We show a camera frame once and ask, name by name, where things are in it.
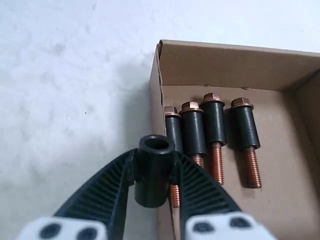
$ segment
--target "brown cardboard box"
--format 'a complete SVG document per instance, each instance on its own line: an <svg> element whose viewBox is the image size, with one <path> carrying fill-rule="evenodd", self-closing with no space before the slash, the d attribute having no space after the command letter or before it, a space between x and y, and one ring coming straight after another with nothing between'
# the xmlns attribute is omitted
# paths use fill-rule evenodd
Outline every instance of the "brown cardboard box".
<svg viewBox="0 0 320 240"><path fill-rule="evenodd" d="M262 189L241 184L241 160L223 147L224 188L280 240L320 239L320 54L162 40L150 77L152 131L165 135L163 106L218 92L247 97L261 148ZM158 239L173 239L169 205L158 211Z"/></svg>

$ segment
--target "threaded shank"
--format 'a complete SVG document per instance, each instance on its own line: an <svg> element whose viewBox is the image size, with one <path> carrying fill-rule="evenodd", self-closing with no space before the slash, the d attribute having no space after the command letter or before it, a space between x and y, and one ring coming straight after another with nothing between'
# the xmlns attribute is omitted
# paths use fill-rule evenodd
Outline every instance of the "threaded shank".
<svg viewBox="0 0 320 240"><path fill-rule="evenodd" d="M213 178L223 185L224 178L224 163L222 159L222 144L220 142L214 142L211 147L212 150L212 169L211 174Z"/></svg>
<svg viewBox="0 0 320 240"><path fill-rule="evenodd" d="M198 164L200 167L204 167L204 161L203 161L203 159L202 159L202 156L201 156L201 154L193 154L192 156L191 156L191 158L192 158L192 160L196 163L196 164Z"/></svg>
<svg viewBox="0 0 320 240"><path fill-rule="evenodd" d="M257 161L256 149L252 146L245 148L244 154L249 174L249 187L252 189L260 189L262 188L262 183Z"/></svg>
<svg viewBox="0 0 320 240"><path fill-rule="evenodd" d="M178 185L170 185L171 204L174 208L180 208L180 193Z"/></svg>

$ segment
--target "copper bolt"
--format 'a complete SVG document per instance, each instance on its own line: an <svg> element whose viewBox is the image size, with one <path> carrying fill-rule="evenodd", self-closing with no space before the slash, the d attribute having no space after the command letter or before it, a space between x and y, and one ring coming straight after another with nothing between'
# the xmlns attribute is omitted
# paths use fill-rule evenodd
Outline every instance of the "copper bolt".
<svg viewBox="0 0 320 240"><path fill-rule="evenodd" d="M203 96L201 107L204 111L207 142L211 143L211 176L220 185L224 184L222 146L226 145L224 105L219 94L210 92Z"/></svg>
<svg viewBox="0 0 320 240"><path fill-rule="evenodd" d="M170 185L171 204L173 208L180 208L180 193L178 185Z"/></svg>
<svg viewBox="0 0 320 240"><path fill-rule="evenodd" d="M182 104L181 111L179 113L181 115L189 111L203 113L203 110L199 107L199 103L197 103L196 101L188 101Z"/></svg>
<svg viewBox="0 0 320 240"><path fill-rule="evenodd" d="M256 149L253 146L243 150L247 170L249 173L249 188L260 189L262 188L260 171L257 161Z"/></svg>
<svg viewBox="0 0 320 240"><path fill-rule="evenodd" d="M248 98L239 97L231 102L231 110L232 109L238 109L238 119L242 121L243 129L240 129L240 135L242 135L243 142L240 143L240 145L244 153L248 171L248 187L260 189L262 188L262 182L256 155L256 149L260 147L260 142L252 114L254 106Z"/></svg>
<svg viewBox="0 0 320 240"><path fill-rule="evenodd" d="M191 158L200 167L202 167L202 168L204 167L204 161L203 161L203 158L202 158L201 154L198 154L198 153L197 154L193 154L191 156Z"/></svg>
<svg viewBox="0 0 320 240"><path fill-rule="evenodd" d="M176 116L181 117L178 113L178 110L174 106L165 106L164 107L164 115L165 116Z"/></svg>
<svg viewBox="0 0 320 240"><path fill-rule="evenodd" d="M225 183L224 178L224 162L222 159L222 144L221 142L214 142L211 147L212 150L212 176L218 184Z"/></svg>

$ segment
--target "speckled white surface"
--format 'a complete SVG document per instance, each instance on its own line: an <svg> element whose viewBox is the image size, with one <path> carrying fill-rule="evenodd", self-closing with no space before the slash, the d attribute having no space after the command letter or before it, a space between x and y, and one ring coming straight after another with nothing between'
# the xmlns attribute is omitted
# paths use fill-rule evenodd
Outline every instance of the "speckled white surface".
<svg viewBox="0 0 320 240"><path fill-rule="evenodd" d="M0 1L1 239L151 132L160 39L320 53L319 10L318 0ZM157 224L131 190L124 239L155 239Z"/></svg>

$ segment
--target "bolt with black sleeve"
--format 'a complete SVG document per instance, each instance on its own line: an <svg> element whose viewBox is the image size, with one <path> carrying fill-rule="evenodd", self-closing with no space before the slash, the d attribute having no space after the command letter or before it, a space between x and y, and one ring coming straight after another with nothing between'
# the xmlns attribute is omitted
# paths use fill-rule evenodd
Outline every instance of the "bolt with black sleeve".
<svg viewBox="0 0 320 240"><path fill-rule="evenodd" d="M175 150L183 153L181 116L174 106L164 107L166 136L174 142ZM180 208L180 191L178 185L170 185L171 204L173 208Z"/></svg>
<svg viewBox="0 0 320 240"><path fill-rule="evenodd" d="M180 111L184 153L202 168L203 157L207 154L203 112L195 101L182 104Z"/></svg>
<svg viewBox="0 0 320 240"><path fill-rule="evenodd" d="M245 156L249 180L248 187L260 189L262 183L256 155L256 149L260 148L260 141L253 109L254 106L248 98L240 97L231 102L230 113L235 123L237 146Z"/></svg>
<svg viewBox="0 0 320 240"><path fill-rule="evenodd" d="M201 108L203 110L206 142L211 149L211 175L220 184L224 184L224 165L222 146L227 144L225 103L217 93L208 93L203 96Z"/></svg>

